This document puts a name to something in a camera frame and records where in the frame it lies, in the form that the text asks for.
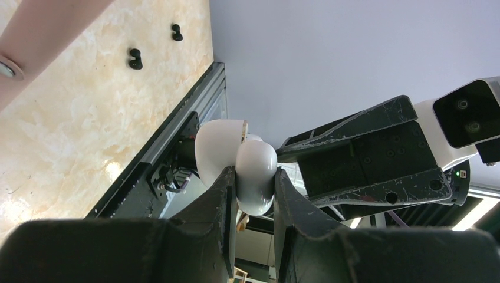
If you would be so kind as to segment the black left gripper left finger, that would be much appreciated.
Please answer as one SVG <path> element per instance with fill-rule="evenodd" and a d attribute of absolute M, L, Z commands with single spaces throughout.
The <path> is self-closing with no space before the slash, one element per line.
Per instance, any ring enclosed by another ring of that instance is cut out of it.
<path fill-rule="evenodd" d="M 236 172 L 169 219 L 32 221 L 1 248 L 2 282 L 227 282 L 234 275 Z"/>

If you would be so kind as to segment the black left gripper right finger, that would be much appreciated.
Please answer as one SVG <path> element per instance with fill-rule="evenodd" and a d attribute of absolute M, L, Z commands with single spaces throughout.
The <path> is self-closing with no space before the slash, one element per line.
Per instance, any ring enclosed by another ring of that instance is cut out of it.
<path fill-rule="evenodd" d="M 498 282 L 499 248 L 482 231 L 351 229 L 274 177 L 278 282 Z"/>

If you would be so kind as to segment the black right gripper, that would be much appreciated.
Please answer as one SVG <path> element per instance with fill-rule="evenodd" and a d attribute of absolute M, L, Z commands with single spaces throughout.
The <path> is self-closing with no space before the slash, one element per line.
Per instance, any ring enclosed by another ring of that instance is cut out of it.
<path fill-rule="evenodd" d="M 307 199 L 337 221 L 452 197 L 406 95 L 286 139 Z"/>

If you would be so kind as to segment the white earbud charging case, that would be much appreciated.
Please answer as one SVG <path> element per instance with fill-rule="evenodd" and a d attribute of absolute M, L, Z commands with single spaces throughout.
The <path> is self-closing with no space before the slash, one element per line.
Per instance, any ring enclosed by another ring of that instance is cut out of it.
<path fill-rule="evenodd" d="M 195 136 L 195 160 L 206 187 L 214 184 L 224 168 L 233 166 L 240 210 L 251 216 L 269 211 L 277 154 L 259 136 L 249 134 L 246 120 L 217 119 L 203 124 Z"/>

